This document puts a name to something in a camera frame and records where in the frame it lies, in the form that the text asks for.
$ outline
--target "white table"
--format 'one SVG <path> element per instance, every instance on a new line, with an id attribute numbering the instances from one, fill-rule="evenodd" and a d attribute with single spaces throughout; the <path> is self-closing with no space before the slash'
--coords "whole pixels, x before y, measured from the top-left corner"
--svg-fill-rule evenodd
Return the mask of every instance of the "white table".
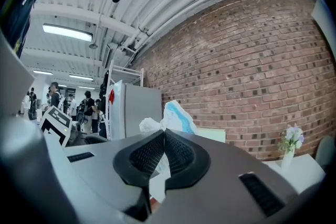
<path id="1" fill-rule="evenodd" d="M 281 170 L 281 160 L 264 162 L 264 164 L 281 175 L 298 194 L 308 187 L 321 182 L 325 176 L 321 166 L 309 154 L 293 158 L 285 172 Z"/>

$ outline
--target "white refrigerator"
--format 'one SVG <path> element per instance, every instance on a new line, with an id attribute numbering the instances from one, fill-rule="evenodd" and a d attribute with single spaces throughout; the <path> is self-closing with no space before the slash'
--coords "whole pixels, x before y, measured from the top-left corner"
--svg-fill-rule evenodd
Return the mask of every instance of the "white refrigerator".
<path id="1" fill-rule="evenodd" d="M 140 134 L 139 124 L 145 118 L 162 120 L 161 91 L 123 83 L 113 85 L 114 99 L 108 101 L 107 138 L 118 140 Z"/>

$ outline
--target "white plastic bag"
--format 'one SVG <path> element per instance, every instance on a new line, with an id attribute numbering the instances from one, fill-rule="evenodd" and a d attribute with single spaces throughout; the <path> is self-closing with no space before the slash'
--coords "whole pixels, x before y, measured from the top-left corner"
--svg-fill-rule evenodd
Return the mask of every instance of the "white plastic bag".
<path id="1" fill-rule="evenodd" d="M 197 134 L 197 127 L 193 122 L 193 118 L 184 111 L 176 100 L 168 102 L 164 106 L 161 127 L 163 130 L 172 129 Z"/>
<path id="2" fill-rule="evenodd" d="M 139 127 L 141 132 L 171 129 L 197 134 L 197 127 L 192 117 L 184 111 L 176 100 L 166 103 L 164 106 L 163 120 L 160 123 L 152 118 L 146 118 L 140 123 Z"/>
<path id="3" fill-rule="evenodd" d="M 159 122 L 156 122 L 152 118 L 145 118 L 142 122 L 140 122 L 140 132 L 151 132 L 161 129 Z"/>

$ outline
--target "flower vase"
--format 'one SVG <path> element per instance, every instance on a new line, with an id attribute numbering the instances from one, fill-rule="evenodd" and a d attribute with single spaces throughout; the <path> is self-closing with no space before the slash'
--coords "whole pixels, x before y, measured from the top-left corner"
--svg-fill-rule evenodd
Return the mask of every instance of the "flower vase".
<path id="1" fill-rule="evenodd" d="M 281 170 L 287 171 L 294 157 L 294 150 L 286 151 L 281 162 Z"/>

